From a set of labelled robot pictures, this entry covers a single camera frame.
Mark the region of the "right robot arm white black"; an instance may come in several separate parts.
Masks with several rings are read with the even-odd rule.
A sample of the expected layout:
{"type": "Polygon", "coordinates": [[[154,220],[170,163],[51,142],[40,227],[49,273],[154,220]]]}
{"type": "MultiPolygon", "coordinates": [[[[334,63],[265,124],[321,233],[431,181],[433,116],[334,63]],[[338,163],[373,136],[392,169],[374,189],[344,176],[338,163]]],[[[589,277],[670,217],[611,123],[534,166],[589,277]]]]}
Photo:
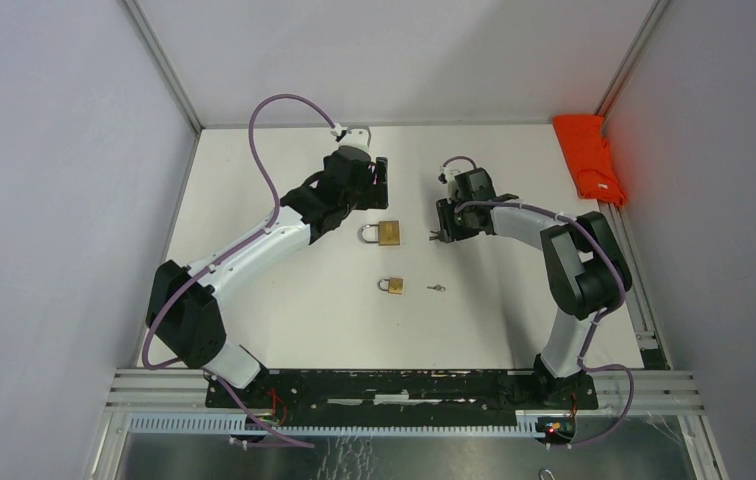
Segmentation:
{"type": "Polygon", "coordinates": [[[444,166],[438,179],[447,196],[436,203],[439,228],[432,239],[453,243],[486,234],[541,252],[557,312],[547,343],[534,359],[529,389],[539,405],[560,406],[580,385],[601,319],[624,304],[632,285],[606,217],[591,211],[572,218],[515,195],[499,195],[481,167],[461,172],[444,166]]]}

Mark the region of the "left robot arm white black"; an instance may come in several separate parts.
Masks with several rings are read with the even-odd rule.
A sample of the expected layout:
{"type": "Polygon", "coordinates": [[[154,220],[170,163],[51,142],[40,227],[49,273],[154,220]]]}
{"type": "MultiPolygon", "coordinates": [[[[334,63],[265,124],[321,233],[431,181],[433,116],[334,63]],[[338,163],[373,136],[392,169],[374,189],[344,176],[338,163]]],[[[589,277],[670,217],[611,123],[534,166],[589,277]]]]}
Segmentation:
{"type": "Polygon", "coordinates": [[[343,146],[323,159],[320,171],[287,192],[249,233],[187,265],[161,264],[154,276],[143,349],[159,339],[175,362],[208,371],[230,384],[244,407],[268,394],[263,366],[229,340],[222,309],[235,291],[287,256],[316,243],[357,210],[389,205],[388,160],[343,146]]]}

